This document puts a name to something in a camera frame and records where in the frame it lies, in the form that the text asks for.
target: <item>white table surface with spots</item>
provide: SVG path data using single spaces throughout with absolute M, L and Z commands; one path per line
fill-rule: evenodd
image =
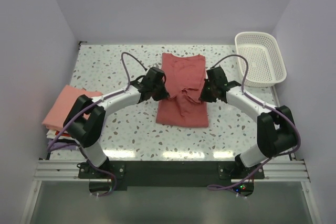
M 178 57 L 203 55 L 206 68 L 223 56 L 236 52 L 227 45 L 82 45 L 73 71 L 71 86 L 103 94 L 122 88 L 127 78 L 120 55 L 123 51 L 138 57 L 147 67 L 161 66 L 162 53 Z M 144 74 L 131 57 L 125 56 L 131 79 Z M 237 80 L 236 58 L 221 62 L 228 81 Z M 271 88 L 248 91 L 274 104 Z M 105 122 L 100 144 L 110 159 L 135 161 L 233 160 L 256 143 L 257 125 L 236 107 L 224 102 L 208 103 L 208 128 L 183 128 L 155 123 L 158 103 L 153 100 L 124 108 Z M 59 150 L 50 159 L 83 159 L 79 151 Z M 288 156 L 278 157 L 289 160 Z

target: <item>white laundry basket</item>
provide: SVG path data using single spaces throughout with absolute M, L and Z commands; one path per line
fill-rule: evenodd
M 271 34 L 259 32 L 239 33 L 235 37 L 237 54 L 247 59 L 249 70 L 245 85 L 271 87 L 285 80 L 287 73 L 277 41 Z M 239 76 L 243 79 L 245 62 L 237 58 Z

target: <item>robotic arm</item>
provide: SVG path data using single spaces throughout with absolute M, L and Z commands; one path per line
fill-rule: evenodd
M 246 168 L 253 167 L 261 161 L 272 158 L 297 145 L 293 128 L 283 118 L 268 109 L 276 109 L 293 122 L 288 107 L 277 108 L 247 91 L 244 91 L 244 94 L 238 82 L 227 81 L 221 67 L 207 70 L 207 75 L 208 79 L 205 80 L 200 100 L 216 102 L 219 99 L 239 108 L 257 123 L 257 144 L 235 157 L 234 172 L 240 173 Z
M 155 101 L 169 97 L 163 78 L 165 78 L 164 72 L 161 69 L 152 67 L 147 71 L 146 75 L 131 81 L 130 85 L 124 89 L 101 97 L 88 98 L 86 95 L 81 95 L 76 100 L 64 125 L 83 108 L 102 100 L 99 105 L 93 106 L 86 112 L 86 114 L 90 114 L 87 119 L 81 115 L 67 129 L 69 134 L 80 144 L 83 153 L 95 167 L 109 170 L 109 159 L 98 142 L 105 118 L 115 111 L 146 101 L 150 97 Z

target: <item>table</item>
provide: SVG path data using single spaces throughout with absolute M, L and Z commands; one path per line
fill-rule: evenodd
M 162 53 L 179 57 L 201 54 L 206 68 L 220 58 L 236 52 L 231 45 L 81 45 L 70 85 L 89 91 L 108 93 L 127 82 L 120 55 L 123 51 L 138 57 L 145 66 L 160 67 Z M 126 58 L 131 79 L 144 74 L 132 58 Z M 238 66 L 234 57 L 221 64 L 227 79 L 237 80 Z M 274 104 L 271 88 L 248 91 Z M 106 119 L 100 144 L 110 159 L 135 161 L 217 161 L 234 160 L 234 156 L 256 143 L 256 123 L 239 109 L 224 102 L 208 103 L 208 128 L 183 128 L 155 123 L 158 103 L 153 100 L 120 110 Z M 52 160 L 83 159 L 79 151 L 59 150 Z M 289 160 L 288 156 L 277 160 Z

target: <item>perforated basket bottom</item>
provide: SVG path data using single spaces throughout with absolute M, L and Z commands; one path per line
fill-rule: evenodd
M 276 80 L 276 75 L 272 67 L 270 54 L 265 46 L 256 44 L 241 44 L 239 52 L 244 56 L 249 63 L 247 79 L 256 82 L 273 82 Z M 246 64 L 239 59 L 243 73 L 246 71 Z

